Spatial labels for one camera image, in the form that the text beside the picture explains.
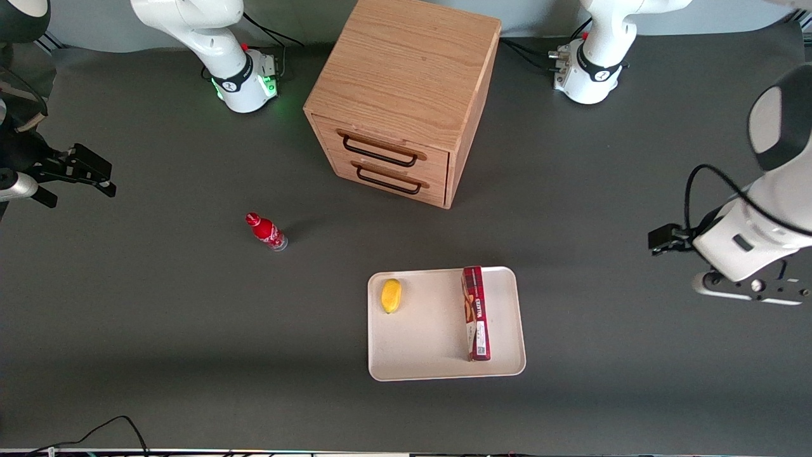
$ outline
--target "drawer handle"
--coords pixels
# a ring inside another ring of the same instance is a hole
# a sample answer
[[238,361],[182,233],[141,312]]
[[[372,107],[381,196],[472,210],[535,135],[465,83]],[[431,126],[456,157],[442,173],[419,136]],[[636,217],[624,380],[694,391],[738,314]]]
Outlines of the drawer handle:
[[413,167],[415,163],[417,163],[417,154],[412,154],[412,160],[408,162],[404,162],[403,160],[393,159],[391,157],[386,157],[385,155],[375,154],[372,151],[368,151],[365,149],[361,149],[360,147],[350,146],[347,144],[347,141],[350,141],[349,135],[344,135],[344,149],[350,150],[352,152],[358,153],[360,155],[365,155],[367,157],[371,157],[373,159],[383,160],[384,162],[391,163],[393,165],[398,165],[400,167]]
[[[358,179],[360,179],[362,181],[366,181],[366,182],[371,182],[372,184],[375,184],[375,185],[382,185],[383,187],[386,187],[386,188],[392,189],[392,190],[397,190],[398,192],[403,192],[404,194],[417,195],[417,193],[420,192],[420,188],[423,186],[422,183],[413,182],[413,183],[410,183],[410,184],[414,184],[417,187],[415,189],[406,189],[406,188],[400,187],[398,185],[389,184],[388,182],[383,182],[383,181],[377,180],[375,178],[370,178],[368,176],[364,176],[364,175],[361,174],[361,170],[364,170],[364,171],[367,171],[367,172],[369,171],[366,168],[362,167],[361,165],[356,165],[356,175],[358,175]],[[384,175],[384,176],[390,177],[392,179],[398,179],[398,178],[395,178],[393,176],[388,176],[388,175]]]

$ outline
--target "green indicator light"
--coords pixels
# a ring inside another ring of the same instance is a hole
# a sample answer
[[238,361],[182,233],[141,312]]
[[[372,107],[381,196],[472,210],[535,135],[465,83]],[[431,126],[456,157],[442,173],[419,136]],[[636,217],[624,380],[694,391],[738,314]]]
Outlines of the green indicator light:
[[214,78],[211,79],[211,85],[214,86],[214,90],[217,91],[217,98],[222,100],[222,94],[220,93],[220,88],[217,87],[217,83],[214,82]]
[[265,91],[265,95],[268,98],[276,97],[276,79],[270,76],[260,76],[259,80],[262,83],[262,90]]

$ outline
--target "gray table surface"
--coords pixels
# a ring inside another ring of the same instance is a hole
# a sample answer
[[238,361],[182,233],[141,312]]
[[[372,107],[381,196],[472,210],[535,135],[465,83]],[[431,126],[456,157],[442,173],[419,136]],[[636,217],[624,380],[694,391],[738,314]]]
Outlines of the gray table surface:
[[[0,446],[127,414],[152,447],[812,454],[812,307],[700,296],[699,258],[646,251],[694,165],[758,176],[745,119],[803,61],[795,25],[640,37],[593,107],[501,48],[450,211],[333,174],[301,110],[328,49],[292,51],[249,115],[190,52],[57,55],[41,132],[109,159],[119,194],[51,185],[56,209],[0,224]],[[695,218],[730,194],[699,181]],[[374,381],[369,276],[477,263],[516,272],[525,372]],[[118,424],[87,444],[136,441]]]

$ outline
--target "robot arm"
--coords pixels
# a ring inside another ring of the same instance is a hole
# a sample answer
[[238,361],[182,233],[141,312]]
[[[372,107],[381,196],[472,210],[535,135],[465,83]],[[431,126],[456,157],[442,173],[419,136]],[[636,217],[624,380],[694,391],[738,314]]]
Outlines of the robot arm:
[[581,0],[592,15],[584,55],[600,67],[613,67],[623,60],[637,36],[637,26],[627,16],[681,10],[691,0]]
[[750,143],[764,176],[747,195],[786,224],[769,220],[741,198],[722,207],[693,246],[731,281],[812,246],[810,107],[812,66],[803,65],[764,91],[750,110]]
[[[49,20],[47,0],[0,0],[0,43],[34,41],[45,33]],[[0,99],[0,219],[8,202],[18,198],[55,207],[57,196],[40,186],[50,181],[92,185],[115,196],[110,162],[78,143],[67,151],[55,150],[37,134],[37,124],[47,115],[41,102],[41,113],[25,122]]]
[[[787,278],[781,260],[812,246],[810,107],[812,65],[806,64],[765,90],[750,109],[750,144],[764,175],[698,227],[668,224],[649,233],[653,255],[695,250],[713,267],[695,281],[700,293],[783,304],[798,304],[810,294],[804,282]],[[779,271],[768,276],[764,268],[776,264]],[[741,287],[742,281],[752,285],[753,294],[724,290],[730,284]],[[775,281],[782,282],[769,289]]]
[[592,15],[592,29],[586,40],[577,37],[550,53],[561,68],[555,89],[579,103],[601,102],[617,86],[620,63],[637,36],[637,26],[627,16],[676,11],[689,3],[691,0],[581,0]]
[[138,19],[184,43],[212,76],[233,111],[255,111],[276,96],[273,57],[243,50],[226,28],[243,16],[242,0],[131,0]]

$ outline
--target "black cable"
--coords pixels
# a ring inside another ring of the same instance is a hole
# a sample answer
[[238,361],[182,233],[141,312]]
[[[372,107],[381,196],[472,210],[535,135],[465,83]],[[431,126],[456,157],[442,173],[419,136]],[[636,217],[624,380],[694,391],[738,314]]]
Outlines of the black cable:
[[37,101],[40,103],[40,113],[42,113],[42,115],[45,116],[48,115],[48,105],[45,103],[45,99],[42,98],[39,92],[34,90],[34,88],[31,87],[31,85],[28,82],[26,82],[23,78],[19,77],[17,73],[14,73],[12,70],[3,67],[2,65],[0,65],[0,70],[3,70],[4,72],[12,75],[17,81],[23,83],[23,85],[28,89],[28,92],[33,94],[33,96],[36,97]]
[[304,46],[305,46],[305,44],[304,44],[303,42],[301,42],[301,41],[299,41],[299,40],[296,40],[295,38],[290,38],[288,35],[283,35],[282,33],[279,33],[279,32],[277,32],[277,31],[275,31],[275,30],[272,30],[272,29],[270,29],[270,28],[267,28],[267,27],[266,27],[266,26],[264,26],[264,25],[260,25],[260,24],[259,24],[259,23],[258,23],[256,20],[253,20],[253,19],[251,18],[251,16],[249,16],[249,15],[248,15],[248,13],[245,13],[245,12],[244,12],[244,13],[243,13],[243,16],[245,17],[245,19],[246,19],[248,22],[250,22],[251,24],[256,25],[258,28],[261,28],[261,29],[262,29],[262,30],[264,30],[266,33],[273,33],[274,35],[279,35],[280,37],[282,37],[282,38],[284,38],[284,39],[286,39],[286,40],[293,41],[294,43],[296,43],[296,44],[297,44],[297,45],[299,45],[299,46],[302,46],[302,47],[304,47]]
[[691,227],[691,188],[693,187],[693,179],[697,176],[697,173],[699,173],[703,169],[711,170],[716,176],[721,178],[722,181],[724,181],[725,184],[728,185],[728,187],[733,189],[733,191],[736,192],[736,195],[738,195],[739,198],[741,198],[745,203],[750,205],[750,207],[752,207],[758,214],[763,215],[774,224],[777,224],[795,233],[800,233],[801,235],[812,237],[812,230],[807,230],[805,228],[798,227],[795,224],[789,223],[785,220],[781,220],[778,217],[775,217],[774,215],[770,214],[767,210],[760,207],[756,202],[750,199],[747,193],[741,190],[741,187],[736,185],[736,183],[733,182],[730,176],[725,174],[725,172],[723,172],[722,170],[719,170],[717,167],[714,167],[713,165],[710,165],[708,163],[703,163],[702,165],[699,165],[696,168],[694,168],[693,171],[691,171],[691,174],[688,176],[688,180],[685,182],[685,206],[683,208],[683,212],[685,216],[685,228],[688,229],[689,231],[693,231],[694,229]]
[[146,442],[144,441],[144,437],[141,436],[141,432],[138,431],[138,427],[136,427],[136,425],[132,422],[132,419],[130,419],[127,416],[116,416],[113,419],[108,420],[104,424],[98,425],[93,430],[90,430],[89,432],[87,432],[87,434],[85,434],[79,441],[65,441],[65,442],[57,442],[57,443],[54,443],[54,444],[49,444],[48,446],[43,446],[43,447],[41,447],[39,449],[35,449],[35,450],[32,450],[31,452],[28,452],[24,457],[33,457],[34,455],[36,455],[36,454],[38,454],[38,453],[40,453],[40,452],[42,452],[44,450],[47,450],[48,448],[51,448],[51,447],[72,446],[72,445],[75,445],[75,444],[80,444],[84,440],[88,439],[88,437],[90,437],[90,435],[92,435],[94,432],[96,432],[97,430],[101,429],[105,425],[107,425],[110,422],[113,422],[114,420],[117,420],[117,419],[124,419],[130,424],[130,427],[132,427],[132,430],[136,433],[136,436],[138,437],[138,442],[141,445],[141,449],[144,451],[144,455],[148,455],[149,454],[149,448],[147,448]]
[[586,22],[584,22],[583,24],[581,24],[581,26],[580,26],[579,28],[576,28],[576,29],[575,29],[575,32],[572,32],[572,35],[570,35],[570,36],[569,36],[569,41],[574,40],[574,39],[575,39],[575,38],[578,36],[578,33],[581,33],[581,32],[584,30],[584,28],[585,28],[587,25],[589,25],[589,24],[590,24],[590,22],[592,22],[592,18],[591,18],[591,17],[590,17],[589,19],[587,19],[587,20],[586,20]]
[[508,40],[507,38],[500,38],[499,40],[502,43],[504,43],[504,44],[506,44],[506,45],[508,45],[510,47],[519,48],[519,49],[523,50],[524,52],[526,52],[527,54],[541,55],[543,57],[547,56],[546,52],[541,52],[540,50],[530,49],[529,47],[523,46],[523,45],[521,45],[521,44],[519,44],[519,43],[517,43],[517,42],[515,42],[513,40]]
[[542,69],[542,70],[544,70],[544,71],[547,71],[547,70],[548,70],[548,68],[547,68],[547,67],[544,67],[544,66],[543,66],[543,65],[541,65],[540,63],[535,63],[533,60],[531,60],[531,59],[530,59],[530,57],[528,57],[528,56],[524,55],[524,54],[521,52],[521,49],[520,49],[520,48],[513,47],[513,46],[512,46],[512,41],[502,41],[502,40],[500,40],[500,42],[501,42],[502,44],[504,44],[505,46],[507,46],[508,48],[512,49],[514,52],[516,52],[516,53],[519,55],[519,57],[523,58],[523,59],[524,59],[525,61],[527,61],[527,63],[529,63],[530,65],[533,65],[533,66],[534,66],[534,67],[536,67],[536,68],[541,68],[541,69]]
[[264,27],[262,27],[261,25],[257,25],[257,28],[259,28],[259,29],[260,29],[260,30],[261,30],[261,31],[262,31],[262,32],[263,32],[265,35],[267,35],[267,36],[269,36],[269,37],[273,38],[273,39],[274,39],[274,41],[276,41],[277,43],[279,43],[279,45],[280,45],[282,48],[285,48],[285,47],[286,47],[286,46],[285,46],[285,43],[282,43],[282,42],[281,42],[281,41],[280,41],[280,40],[279,40],[277,37],[275,37],[274,35],[271,35],[271,34],[270,34],[270,32],[268,32],[267,30],[265,30],[265,28],[264,28]]

